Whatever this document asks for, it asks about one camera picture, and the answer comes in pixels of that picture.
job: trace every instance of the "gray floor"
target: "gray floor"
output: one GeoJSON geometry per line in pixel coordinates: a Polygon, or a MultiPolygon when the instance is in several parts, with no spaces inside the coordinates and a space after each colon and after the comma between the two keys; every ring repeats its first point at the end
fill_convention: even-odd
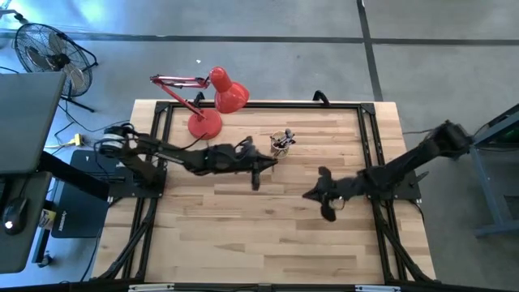
{"type": "MultiPolygon", "coordinates": [[[[32,22],[65,32],[144,35],[361,37],[354,0],[115,0],[105,2],[12,0],[32,22]]],[[[371,35],[380,38],[517,39],[513,0],[365,0],[371,35]]],[[[12,16],[1,29],[16,29],[12,16]]],[[[244,83],[254,99],[307,100],[316,89],[333,101],[373,101],[364,45],[289,43],[200,43],[164,41],[81,41],[94,52],[90,90],[78,101],[98,110],[71,114],[90,129],[130,117],[134,99],[166,98],[148,82],[150,75],[206,75],[223,66],[244,83]]],[[[0,39],[0,66],[23,71],[11,41],[0,39]]],[[[519,98],[517,46],[375,45],[385,101],[395,101],[404,131],[434,127],[445,119],[469,132],[515,105],[519,98]]],[[[186,98],[194,91],[182,90],[186,98]]],[[[58,111],[51,133],[67,124],[58,111]]],[[[76,132],[71,127],[63,139],[76,132]]],[[[408,148],[422,136],[407,135],[408,148]]],[[[54,144],[49,137],[48,143],[54,144]]],[[[69,161],[72,149],[58,156],[69,161]]],[[[476,239],[472,230],[491,223],[472,162],[438,159],[421,170],[427,237],[438,279],[446,283],[519,290],[519,236],[476,239]]],[[[0,286],[78,281],[94,241],[52,239],[56,263],[28,264],[18,274],[1,275],[0,286]]]]}

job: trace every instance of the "lamp base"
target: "lamp base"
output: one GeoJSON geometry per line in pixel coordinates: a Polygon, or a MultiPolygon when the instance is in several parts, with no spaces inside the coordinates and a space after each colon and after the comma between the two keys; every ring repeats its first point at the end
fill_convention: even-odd
{"type": "Polygon", "coordinates": [[[187,130],[189,130],[196,139],[205,134],[202,140],[210,140],[216,137],[221,131],[220,115],[214,109],[201,109],[200,112],[205,118],[192,114],[187,121],[187,130]]]}

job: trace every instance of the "butcher block tabletop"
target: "butcher block tabletop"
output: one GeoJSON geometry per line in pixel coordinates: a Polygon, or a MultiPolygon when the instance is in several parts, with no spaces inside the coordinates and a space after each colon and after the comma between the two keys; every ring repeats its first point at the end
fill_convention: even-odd
{"type": "MultiPolygon", "coordinates": [[[[131,122],[149,133],[157,100],[137,100],[131,122]]],[[[376,102],[376,118],[386,161],[406,151],[393,102],[376,102]]],[[[169,143],[195,139],[187,131],[191,112],[175,108],[169,143]]],[[[288,157],[265,170],[258,191],[250,174],[195,176],[168,164],[159,200],[146,282],[381,284],[379,250],[371,204],[355,197],[337,212],[335,222],[320,215],[318,203],[301,195],[312,189],[325,165],[335,179],[365,168],[357,114],[351,109],[241,109],[222,114],[221,133],[208,143],[236,144],[248,135],[270,155],[269,136],[289,128],[296,144],[288,157]]],[[[159,126],[162,137],[164,118],[159,126]]],[[[371,138],[371,124],[366,117],[371,138]]],[[[199,141],[192,149],[207,147],[199,141]]],[[[93,277],[101,275],[128,241],[135,199],[118,201],[108,211],[93,277]]],[[[434,277],[422,217],[407,201],[395,201],[401,242],[418,266],[434,277]]],[[[139,243],[133,273],[139,263],[139,243]]],[[[397,275],[389,248],[392,272],[397,275]]]]}

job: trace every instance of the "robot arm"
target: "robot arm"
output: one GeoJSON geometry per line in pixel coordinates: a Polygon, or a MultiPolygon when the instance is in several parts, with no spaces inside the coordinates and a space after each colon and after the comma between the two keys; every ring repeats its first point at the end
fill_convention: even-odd
{"type": "Polygon", "coordinates": [[[160,171],[151,162],[138,155],[147,154],[172,161],[196,175],[251,172],[252,189],[260,188],[260,173],[274,166],[277,159],[261,154],[248,136],[236,146],[218,144],[200,150],[187,150],[136,132],[129,126],[110,127],[99,141],[99,153],[119,159],[128,169],[142,178],[144,184],[153,184],[160,171]],[[137,145],[132,148],[130,141],[137,145]]]}
{"type": "Polygon", "coordinates": [[[302,197],[320,202],[323,217],[335,221],[338,200],[344,204],[351,197],[364,194],[380,198],[380,194],[391,191],[410,171],[436,157],[457,158],[467,153],[472,143],[472,137],[460,125],[446,121],[432,130],[416,148],[386,165],[360,170],[355,178],[333,180],[330,170],[321,166],[317,184],[302,197]]]}

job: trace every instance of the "yellow cable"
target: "yellow cable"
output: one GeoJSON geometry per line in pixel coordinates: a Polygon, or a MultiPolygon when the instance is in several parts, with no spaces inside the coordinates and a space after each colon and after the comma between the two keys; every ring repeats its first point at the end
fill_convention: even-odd
{"type": "Polygon", "coordinates": [[[58,144],[58,145],[46,145],[45,148],[60,148],[60,147],[66,147],[71,146],[75,144],[75,138],[72,138],[70,141],[64,143],[64,144],[58,144]]]}

